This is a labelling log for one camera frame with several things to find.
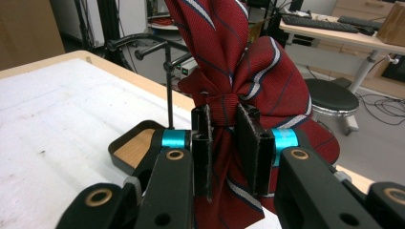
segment tie knot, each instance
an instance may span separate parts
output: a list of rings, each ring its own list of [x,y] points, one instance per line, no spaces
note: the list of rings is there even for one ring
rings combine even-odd
[[[211,121],[216,127],[232,127],[236,125],[236,111],[239,96],[236,94],[220,94],[206,99],[211,110]]]

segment red object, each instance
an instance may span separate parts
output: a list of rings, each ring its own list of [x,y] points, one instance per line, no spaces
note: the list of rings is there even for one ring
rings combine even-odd
[[[328,162],[339,156],[336,138],[310,119],[309,91],[302,75],[271,37],[255,40],[246,53],[247,9],[237,0],[166,0],[170,14],[199,68],[179,83],[195,105],[209,104],[213,120],[213,197],[195,198],[195,228],[245,228],[274,212],[278,169],[268,197],[247,192],[235,147],[236,106],[261,111],[265,128],[303,130]]]

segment computer mouse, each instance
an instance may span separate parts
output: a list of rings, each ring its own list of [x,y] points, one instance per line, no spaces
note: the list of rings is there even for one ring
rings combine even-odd
[[[374,35],[374,29],[371,27],[357,27],[357,30],[365,35],[372,36]]]

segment cardboard box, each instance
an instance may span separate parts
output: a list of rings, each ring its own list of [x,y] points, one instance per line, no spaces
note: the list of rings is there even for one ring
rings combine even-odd
[[[382,42],[405,47],[405,3],[395,2],[378,30],[376,37]]]
[[[0,71],[63,53],[49,0],[0,0]]]

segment wooden desk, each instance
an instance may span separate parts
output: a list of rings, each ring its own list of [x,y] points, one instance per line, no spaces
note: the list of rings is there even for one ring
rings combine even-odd
[[[328,17],[328,20],[336,21],[337,18]],[[405,54],[405,47],[385,44],[376,38],[375,35],[368,36],[361,33],[327,31],[290,26],[285,24],[283,20],[280,23],[280,29],[289,33],[286,51],[294,63],[353,75],[354,81],[349,86],[349,90],[352,93],[356,93],[367,73],[375,64],[375,60],[382,52]],[[368,48],[372,49],[373,52],[370,53],[367,58],[361,58],[349,54],[329,52],[314,47],[296,45],[292,44],[294,34]],[[348,133],[358,131],[354,115],[346,117],[345,120],[348,127]]]
[[[49,68],[69,70],[72,65],[96,67],[97,74],[73,69],[72,73],[81,74],[70,75],[73,81],[66,81],[62,73],[46,75]],[[36,73],[47,80],[37,79]],[[82,86],[80,77],[91,83]],[[5,91],[16,97],[27,94],[35,82],[24,85],[21,80],[32,78],[39,84],[30,99],[22,97],[15,103],[13,97],[4,96]],[[53,86],[59,85],[58,81],[66,81],[61,89]],[[4,85],[9,85],[0,97],[0,211],[4,228],[54,228],[83,189],[99,182],[122,185],[126,175],[113,165],[107,146],[139,123],[136,113],[149,109],[135,107],[140,102],[146,104],[142,99],[151,99],[148,107],[163,106],[162,111],[166,104],[164,87],[88,52],[71,52],[2,71],[0,88]],[[144,94],[139,92],[144,91],[151,94],[142,98]],[[189,129],[193,101],[177,93],[173,98],[175,126]],[[144,115],[139,118],[167,119],[164,112]],[[371,181],[350,174],[353,183],[367,192]]]

